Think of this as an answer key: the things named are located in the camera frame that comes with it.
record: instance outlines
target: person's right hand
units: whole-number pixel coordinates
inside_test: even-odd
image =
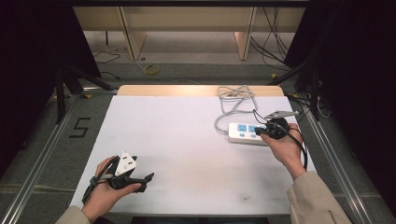
[[[297,131],[297,124],[290,123],[289,127],[289,133],[302,144],[303,138]],[[261,138],[271,148],[275,158],[286,166],[293,180],[306,172],[301,163],[301,149],[289,136],[286,135],[276,140],[266,134],[262,134]]]

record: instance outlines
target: white table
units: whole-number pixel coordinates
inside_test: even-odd
[[[200,88],[188,87],[174,90]],[[158,90],[161,86],[143,88]],[[155,176],[144,193],[122,198],[112,213],[163,217],[289,214],[286,190],[292,180],[286,168],[269,147],[232,144],[217,132],[214,121],[221,115],[219,98],[207,96],[207,86],[201,88],[206,96],[114,96],[71,204],[82,206],[82,195],[100,161],[127,151],[137,156],[132,177],[152,172]],[[284,96],[256,100],[262,115],[291,111]],[[244,103],[242,108],[250,109],[252,104]],[[295,117],[287,120],[296,122]],[[257,123],[247,114],[223,119],[219,125],[227,128],[229,122]],[[310,158],[308,170],[315,170]]]

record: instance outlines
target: power strip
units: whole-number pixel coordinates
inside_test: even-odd
[[[267,144],[262,141],[262,138],[254,131],[256,127],[266,129],[264,124],[230,123],[228,128],[228,141],[232,143],[267,146]]]

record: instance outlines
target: metal rail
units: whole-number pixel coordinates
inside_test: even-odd
[[[304,106],[304,112],[307,113],[307,108]],[[346,169],[339,160],[335,153],[329,138],[324,132],[319,121],[316,121],[314,116],[309,112],[307,113],[308,121],[314,131],[318,141],[320,143],[323,152],[334,171],[335,177],[337,178],[341,190],[344,192],[346,200],[348,201],[355,218],[360,224],[374,223],[367,212],[367,209],[361,200],[359,193],[356,191],[351,179],[349,178]]]
[[[64,118],[61,120],[59,124],[55,126],[54,130],[52,131],[49,140],[47,141],[42,152],[40,153],[31,172],[27,176],[18,194],[15,196],[11,205],[6,211],[6,215],[4,216],[1,222],[2,224],[11,224],[11,223],[13,224],[18,221],[24,206],[27,204],[27,201],[29,200],[32,191],[35,188],[35,184],[37,183],[44,168],[46,167],[46,164],[50,158],[50,155],[52,154],[53,149],[55,149],[56,145],[58,144],[62,132],[64,131],[64,126],[69,121],[70,116],[74,110],[75,104],[78,102],[78,99],[79,96],[77,95],[73,95],[70,98],[70,103],[66,108],[66,113],[64,115]]]

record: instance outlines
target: electrical cable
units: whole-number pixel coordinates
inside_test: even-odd
[[[105,52],[105,51],[100,51],[99,53],[97,53],[97,54],[94,54],[94,55],[93,55],[93,58],[94,58],[94,57],[96,57],[96,56],[98,56],[99,54],[102,54],[102,53],[106,53],[106,54],[114,55],[114,56],[116,56],[116,57],[115,57],[115,58],[113,58],[113,59],[110,59],[110,60],[108,60],[108,61],[106,61],[106,62],[96,62],[96,63],[109,63],[109,62],[112,62],[112,61],[114,61],[114,60],[118,59],[119,57],[121,57],[121,55],[120,55],[120,54],[114,54],[114,53],[109,53],[109,52]]]
[[[329,113],[328,113],[327,115],[324,115],[323,112],[321,112],[321,109],[320,109],[320,107],[319,107],[319,101],[320,101],[320,99],[321,99],[321,98],[319,97],[319,98],[318,98],[318,103],[317,103],[318,112],[320,113],[321,116],[323,116],[323,118],[327,119],[327,118],[330,117],[330,114],[331,114],[332,112],[329,110]]]
[[[293,140],[293,141],[297,144],[297,146],[298,146],[298,147],[300,148],[300,150],[303,152],[303,156],[304,156],[304,164],[303,164],[303,167],[304,167],[305,170],[306,170],[306,169],[307,169],[307,166],[308,166],[308,152],[307,152],[306,146],[305,146],[305,148],[304,148],[304,147],[303,147],[303,144],[302,144],[299,140],[297,140],[293,135],[291,135],[287,130],[285,130],[282,126],[280,126],[280,125],[277,124],[277,123],[271,122],[271,120],[268,120],[268,119],[262,117],[256,110],[253,110],[253,115],[254,115],[254,117],[256,118],[256,120],[257,120],[260,124],[272,124],[275,128],[278,128],[280,131],[282,131],[284,134],[286,134],[288,137],[290,137],[291,140]],[[259,121],[259,119],[257,118],[257,116],[259,116],[261,119],[264,119],[266,122],[263,123],[263,122]],[[305,142],[304,137],[303,137],[303,134],[302,134],[300,131],[298,131],[297,129],[294,129],[294,128],[291,128],[291,129],[297,131],[297,132],[300,134],[300,136],[303,138],[303,142]]]
[[[85,190],[84,196],[82,197],[82,202],[85,204],[90,199],[90,194],[93,191],[93,189],[98,185],[98,184],[103,184],[106,183],[107,181],[102,181],[99,182],[99,180],[102,178],[103,173],[107,170],[108,167],[116,160],[117,158],[113,158],[110,160],[106,166],[100,171],[100,173],[97,176],[94,176],[91,181],[90,185],[88,188]]]
[[[113,49],[109,49],[109,50],[107,50],[106,52],[109,53],[111,50],[120,49],[120,48],[126,48],[126,45],[118,46],[118,47],[115,47],[115,48],[113,48]]]
[[[140,67],[140,69],[142,70],[143,74],[144,74],[146,77],[148,77],[148,78],[159,79],[159,80],[165,80],[165,81],[172,81],[172,82],[188,81],[188,82],[191,82],[191,83],[194,83],[194,84],[197,84],[197,85],[202,85],[202,84],[199,83],[199,82],[192,81],[192,80],[189,80],[189,79],[170,79],[170,78],[164,78],[164,77],[151,77],[151,76],[157,74],[157,73],[160,71],[160,67],[159,67],[159,66],[157,66],[157,67],[158,67],[158,71],[156,71],[155,74],[152,74],[152,73],[148,73],[148,70],[150,69],[150,67],[153,66],[152,64],[149,64],[148,66],[146,66],[145,68],[143,68],[143,66],[142,66],[140,63],[138,63],[138,62],[136,62],[136,63],[137,63],[137,65],[139,65],[139,67]]]
[[[115,77],[116,79],[121,79],[120,77],[112,74],[111,72],[100,72],[100,73],[104,73],[104,74],[110,74],[111,76]]]
[[[268,22],[268,24],[269,24],[269,26],[270,26],[270,33],[268,34],[268,36],[267,36],[267,38],[265,39],[264,44],[263,44],[262,46],[260,46],[260,45],[257,43],[257,41],[256,41],[253,37],[251,37],[251,40],[253,41],[253,42],[252,42],[252,46],[253,46],[253,48],[254,48],[255,50],[257,50],[259,53],[262,54],[262,60],[264,61],[264,63],[265,63],[266,65],[268,65],[268,66],[270,66],[270,67],[273,67],[273,68],[275,68],[275,69],[278,69],[278,70],[290,71],[289,69],[283,69],[283,68],[279,68],[279,67],[276,67],[276,66],[272,66],[272,65],[268,64],[267,61],[265,61],[265,58],[264,58],[264,57],[267,57],[267,58],[270,58],[270,59],[277,60],[278,62],[281,62],[282,64],[286,65],[286,64],[284,63],[284,60],[285,60],[284,55],[285,55],[285,57],[286,57],[286,54],[287,54],[286,51],[288,50],[288,48],[287,48],[286,45],[283,43],[283,41],[282,41],[282,39],[281,39],[281,37],[280,37],[280,34],[279,34],[279,32],[278,32],[278,29],[277,29],[277,25],[278,25],[278,21],[279,21],[279,19],[278,19],[278,11],[279,11],[279,8],[278,8],[278,7],[275,7],[275,8],[274,8],[275,16],[274,16],[274,21],[273,21],[273,22],[270,22],[270,19],[268,18],[268,15],[267,15],[267,12],[266,12],[266,10],[265,10],[265,7],[263,7],[262,9],[263,9],[263,11],[264,11],[265,18],[267,19],[267,22]],[[281,56],[281,58],[282,58],[283,60],[279,59],[279,58],[276,57],[273,53],[271,53],[271,52],[269,52],[267,49],[265,49],[265,45],[267,44],[268,39],[270,38],[271,35],[274,35],[274,37],[275,37],[275,39],[276,39],[276,46],[277,46],[278,51],[279,51],[279,54],[280,54],[280,56]]]
[[[305,117],[306,114],[308,114],[309,111],[311,111],[311,109],[307,109],[306,112],[303,113],[303,116],[300,117],[300,118],[297,120],[297,123],[300,123],[300,121]]]
[[[222,115],[219,116],[215,120],[215,128],[221,133],[228,134],[228,130],[223,130],[219,127],[219,121],[226,117],[229,117],[233,114],[246,114],[252,113],[252,110],[239,110],[237,109],[243,102],[246,100],[251,100],[254,104],[254,108],[257,110],[259,107],[257,105],[256,99],[254,98],[254,92],[250,89],[249,86],[243,85],[236,89],[226,87],[226,86],[219,86],[218,87],[218,97],[220,100],[221,105],[221,112]],[[224,103],[236,103],[233,108],[229,111],[224,109]]]

